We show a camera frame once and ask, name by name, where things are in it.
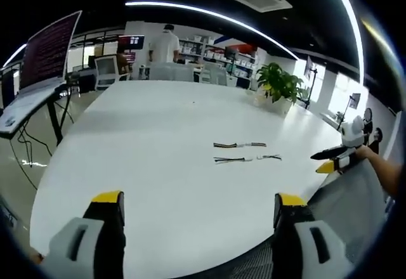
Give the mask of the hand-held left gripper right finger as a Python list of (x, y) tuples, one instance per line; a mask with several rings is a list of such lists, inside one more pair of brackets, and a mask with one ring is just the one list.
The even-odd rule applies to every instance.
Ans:
[(275, 195), (273, 229), (274, 278), (346, 278), (352, 270), (343, 241), (300, 197)]

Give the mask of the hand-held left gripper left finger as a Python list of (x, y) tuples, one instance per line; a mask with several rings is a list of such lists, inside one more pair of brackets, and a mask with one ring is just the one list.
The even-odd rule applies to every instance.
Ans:
[(83, 217), (51, 239), (43, 272), (48, 278), (123, 278), (124, 226), (124, 192), (97, 195)]

